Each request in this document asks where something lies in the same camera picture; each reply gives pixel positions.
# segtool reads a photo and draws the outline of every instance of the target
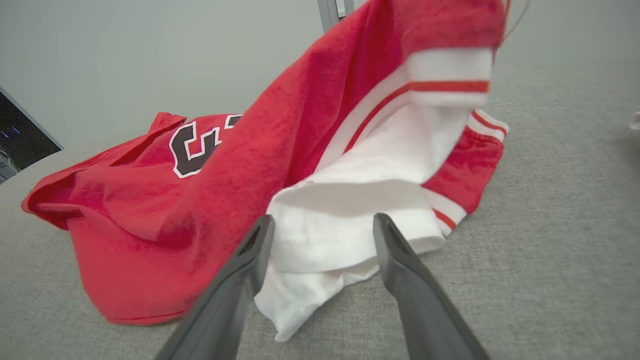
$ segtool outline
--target gray carpet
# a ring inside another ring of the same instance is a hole
[[[640,65],[499,69],[489,112],[511,133],[478,211],[423,257],[495,359],[640,357]],[[122,135],[126,140],[131,135]],[[0,357],[151,358],[175,324],[111,325],[85,295],[68,234],[19,209],[67,149],[0,186]],[[379,276],[285,344],[252,307],[239,359],[406,359]]]

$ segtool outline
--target printed number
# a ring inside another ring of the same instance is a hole
[[[232,129],[241,117],[242,115],[227,116],[225,129]],[[181,179],[199,173],[218,145],[222,143],[219,137],[220,127],[214,127],[200,135],[201,151],[191,154],[189,144],[198,138],[196,135],[196,121],[180,126],[173,133],[169,143],[169,148],[175,160],[173,172]]]

